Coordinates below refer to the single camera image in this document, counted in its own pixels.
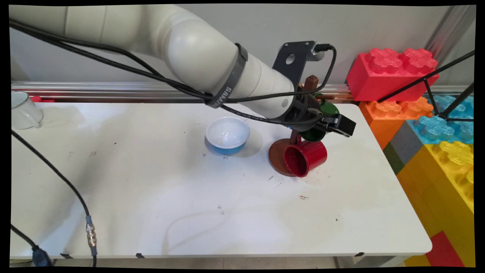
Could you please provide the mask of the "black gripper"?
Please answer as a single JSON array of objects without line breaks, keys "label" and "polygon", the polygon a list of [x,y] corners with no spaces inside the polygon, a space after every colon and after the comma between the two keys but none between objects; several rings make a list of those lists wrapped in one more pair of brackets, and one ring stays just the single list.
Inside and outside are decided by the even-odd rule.
[{"label": "black gripper", "polygon": [[308,109],[320,111],[320,103],[315,98],[317,92],[301,94],[305,92],[302,89],[298,89],[296,92],[297,94],[293,97],[289,109],[284,113],[284,126],[298,132],[317,129],[319,131],[338,133],[347,138],[354,134],[356,122],[342,114],[320,116],[319,121],[312,122],[317,117],[317,114],[308,111]]}]

